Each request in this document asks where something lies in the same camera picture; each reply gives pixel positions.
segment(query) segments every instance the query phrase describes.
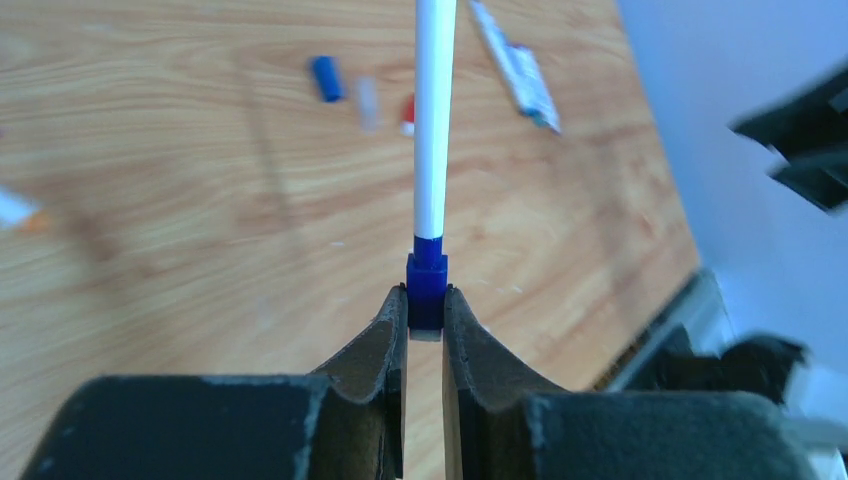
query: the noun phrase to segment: red cap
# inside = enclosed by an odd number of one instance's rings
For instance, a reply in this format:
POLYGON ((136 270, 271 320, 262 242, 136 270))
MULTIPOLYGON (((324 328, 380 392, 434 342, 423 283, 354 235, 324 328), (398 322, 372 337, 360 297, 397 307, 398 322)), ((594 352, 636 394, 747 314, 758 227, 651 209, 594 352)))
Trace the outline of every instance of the red cap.
POLYGON ((415 95, 410 95, 406 104, 406 110, 403 114, 403 125, 401 131, 406 136, 412 136, 415 133, 415 95))

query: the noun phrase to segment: wooden table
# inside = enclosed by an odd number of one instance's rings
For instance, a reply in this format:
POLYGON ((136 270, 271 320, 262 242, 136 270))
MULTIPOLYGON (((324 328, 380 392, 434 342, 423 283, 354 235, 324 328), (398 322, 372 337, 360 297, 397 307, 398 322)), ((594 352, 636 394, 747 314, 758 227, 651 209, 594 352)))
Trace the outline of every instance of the wooden table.
MULTIPOLYGON (((480 320, 584 388, 698 263, 612 0, 490 0, 563 117, 520 118, 457 19, 445 247, 480 320)), ((114 372, 306 372, 404 280, 412 0, 3 0, 0 184, 45 234, 0 237, 0 478, 114 372), (323 104, 338 57, 382 128, 323 104)), ((413 344, 409 478, 443 471, 440 346, 413 344)))

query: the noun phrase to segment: blue cap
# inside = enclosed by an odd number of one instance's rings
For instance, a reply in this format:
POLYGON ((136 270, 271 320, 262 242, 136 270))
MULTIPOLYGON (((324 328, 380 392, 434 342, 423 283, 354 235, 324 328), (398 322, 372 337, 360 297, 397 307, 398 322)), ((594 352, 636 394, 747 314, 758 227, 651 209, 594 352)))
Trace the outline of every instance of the blue cap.
POLYGON ((333 57, 321 56, 312 59, 312 73, 315 75, 315 83, 321 91, 325 102, 338 102, 344 98, 342 78, 336 70, 336 61, 333 57))

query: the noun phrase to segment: white wall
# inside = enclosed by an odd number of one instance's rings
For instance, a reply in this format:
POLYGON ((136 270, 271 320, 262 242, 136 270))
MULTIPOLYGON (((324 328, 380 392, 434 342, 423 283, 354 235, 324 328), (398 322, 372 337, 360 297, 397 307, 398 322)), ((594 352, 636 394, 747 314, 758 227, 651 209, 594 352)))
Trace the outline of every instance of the white wall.
POLYGON ((771 180, 729 131, 848 59, 848 0, 618 0, 692 232, 737 333, 807 343, 848 372, 848 210, 771 180))

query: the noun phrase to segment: blue marker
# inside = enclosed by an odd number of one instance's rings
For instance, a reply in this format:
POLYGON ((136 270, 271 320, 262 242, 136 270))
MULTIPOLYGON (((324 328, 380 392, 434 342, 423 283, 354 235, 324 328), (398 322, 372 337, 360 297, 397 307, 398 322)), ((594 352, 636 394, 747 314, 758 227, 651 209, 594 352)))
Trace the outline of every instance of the blue marker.
POLYGON ((406 264, 409 334, 438 341, 448 257, 442 254, 456 0, 415 2, 415 239, 406 264))

